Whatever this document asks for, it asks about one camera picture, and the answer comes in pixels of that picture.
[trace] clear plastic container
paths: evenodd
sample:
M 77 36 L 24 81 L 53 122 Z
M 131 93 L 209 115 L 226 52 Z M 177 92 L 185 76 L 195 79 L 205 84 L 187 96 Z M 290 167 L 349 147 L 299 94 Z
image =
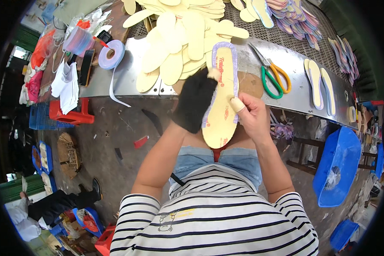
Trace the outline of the clear plastic container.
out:
M 80 27 L 75 27 L 63 45 L 63 50 L 84 57 L 86 50 L 91 49 L 95 44 L 92 35 Z

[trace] black and white striped shirt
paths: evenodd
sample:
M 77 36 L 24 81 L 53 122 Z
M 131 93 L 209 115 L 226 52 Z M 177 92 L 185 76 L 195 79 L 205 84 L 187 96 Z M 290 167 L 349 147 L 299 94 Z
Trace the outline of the black and white striped shirt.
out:
M 269 203 L 247 178 L 217 164 L 182 180 L 162 206 L 148 195 L 122 199 L 111 256 L 317 255 L 317 232 L 298 193 Z

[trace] pink plastic bag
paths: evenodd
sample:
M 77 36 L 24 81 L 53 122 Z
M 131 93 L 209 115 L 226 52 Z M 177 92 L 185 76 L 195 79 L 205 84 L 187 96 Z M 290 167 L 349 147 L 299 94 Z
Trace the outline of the pink plastic bag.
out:
M 29 94 L 29 99 L 33 102 L 37 102 L 38 94 L 40 92 L 40 85 L 42 74 L 44 71 L 39 71 L 26 83 L 27 92 Z

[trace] wicker basket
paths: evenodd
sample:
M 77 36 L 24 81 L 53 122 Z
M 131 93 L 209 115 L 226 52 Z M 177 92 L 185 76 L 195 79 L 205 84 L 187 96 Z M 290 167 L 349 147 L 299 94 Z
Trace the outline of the wicker basket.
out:
M 57 149 L 61 169 L 70 179 L 73 179 L 81 169 L 81 159 L 76 146 L 76 140 L 66 132 L 58 138 Z

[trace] shoe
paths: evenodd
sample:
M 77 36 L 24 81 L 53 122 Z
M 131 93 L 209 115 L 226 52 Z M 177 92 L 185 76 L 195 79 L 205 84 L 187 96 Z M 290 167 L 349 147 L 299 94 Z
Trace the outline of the shoe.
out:
M 81 192 L 88 192 L 83 184 L 78 184 L 78 187 L 80 188 Z
M 97 201 L 102 200 L 101 185 L 96 178 L 92 180 L 92 191 L 97 193 Z

